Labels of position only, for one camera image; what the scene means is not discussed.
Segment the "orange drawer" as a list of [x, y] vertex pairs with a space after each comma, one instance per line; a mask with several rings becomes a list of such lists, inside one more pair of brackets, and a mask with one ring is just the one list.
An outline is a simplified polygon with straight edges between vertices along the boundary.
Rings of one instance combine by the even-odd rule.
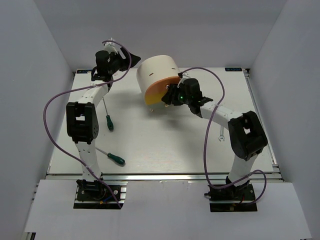
[[169, 86], [170, 84], [177, 84], [179, 81], [180, 78], [178, 76], [172, 76], [158, 80], [147, 88], [145, 97], [157, 97], [161, 99], [168, 91], [166, 86]]

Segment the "long green screwdriver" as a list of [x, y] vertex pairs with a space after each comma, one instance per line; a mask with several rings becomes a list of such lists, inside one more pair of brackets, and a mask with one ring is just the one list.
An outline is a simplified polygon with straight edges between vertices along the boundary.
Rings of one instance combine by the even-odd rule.
[[113, 124], [113, 122], [112, 122], [111, 116], [110, 116], [109, 113], [108, 113], [105, 99], [102, 98], [102, 101], [103, 101], [104, 109], [105, 109], [105, 112], [106, 112], [107, 128], [108, 128], [108, 130], [109, 130], [110, 132], [113, 132], [113, 131], [114, 131], [114, 124]]

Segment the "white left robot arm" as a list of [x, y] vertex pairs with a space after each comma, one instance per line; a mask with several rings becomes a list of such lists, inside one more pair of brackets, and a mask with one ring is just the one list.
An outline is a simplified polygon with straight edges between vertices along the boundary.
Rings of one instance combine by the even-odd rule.
[[[116, 72], [127, 71], [141, 60], [139, 56], [127, 52], [123, 47], [120, 50], [124, 56], [113, 46], [96, 52], [96, 66], [91, 71], [92, 84], [113, 81]], [[99, 134], [96, 107], [111, 87], [111, 83], [95, 86], [86, 90], [79, 100], [68, 102], [66, 105], [67, 134], [75, 143], [80, 160], [85, 163], [82, 166], [82, 179], [86, 182], [95, 182], [97, 178], [102, 178], [95, 147], [95, 139]]]

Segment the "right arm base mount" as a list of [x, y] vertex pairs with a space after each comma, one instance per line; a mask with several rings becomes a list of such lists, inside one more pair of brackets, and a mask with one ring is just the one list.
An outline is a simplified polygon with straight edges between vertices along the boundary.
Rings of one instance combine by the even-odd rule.
[[257, 212], [256, 195], [252, 184], [214, 189], [208, 186], [204, 197], [209, 200], [212, 213]]

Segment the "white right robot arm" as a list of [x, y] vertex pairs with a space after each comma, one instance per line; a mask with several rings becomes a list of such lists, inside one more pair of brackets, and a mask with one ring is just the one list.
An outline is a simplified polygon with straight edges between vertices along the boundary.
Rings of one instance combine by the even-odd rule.
[[244, 187], [254, 171], [253, 164], [258, 155], [268, 145], [268, 139], [262, 124], [254, 111], [238, 112], [214, 102], [205, 97], [200, 90], [200, 84], [195, 78], [183, 78], [179, 83], [167, 86], [167, 92], [161, 99], [167, 105], [187, 105], [190, 111], [208, 120], [203, 146], [203, 167], [207, 169], [207, 149], [209, 132], [212, 123], [228, 130], [234, 160], [226, 184], [221, 189], [226, 189], [226, 195], [236, 200], [244, 193]]

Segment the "large green-handled screwdriver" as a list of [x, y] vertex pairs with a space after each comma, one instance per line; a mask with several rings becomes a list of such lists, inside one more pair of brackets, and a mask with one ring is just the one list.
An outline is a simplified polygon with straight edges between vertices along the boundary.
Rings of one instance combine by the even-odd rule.
[[110, 160], [112, 160], [114, 163], [116, 163], [119, 166], [124, 166], [126, 164], [126, 161], [117, 155], [114, 155], [110, 152], [105, 152], [98, 147], [96, 147], [95, 149], [101, 152], [102, 154], [106, 155]]

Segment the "yellow drawer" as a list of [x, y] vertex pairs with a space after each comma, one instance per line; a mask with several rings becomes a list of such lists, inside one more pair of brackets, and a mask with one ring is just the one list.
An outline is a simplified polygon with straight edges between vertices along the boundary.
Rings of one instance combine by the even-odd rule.
[[144, 95], [144, 102], [146, 105], [150, 106], [150, 105], [155, 105], [155, 104], [159, 104], [162, 102], [162, 98], [165, 95], [164, 92], [161, 93], [146, 93]]

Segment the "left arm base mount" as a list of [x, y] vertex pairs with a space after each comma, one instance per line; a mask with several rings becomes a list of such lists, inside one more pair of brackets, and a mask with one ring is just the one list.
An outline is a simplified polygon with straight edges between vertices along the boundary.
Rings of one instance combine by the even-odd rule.
[[120, 210], [126, 198], [127, 187], [121, 184], [110, 184], [107, 188], [99, 181], [76, 181], [73, 208], [84, 210]]

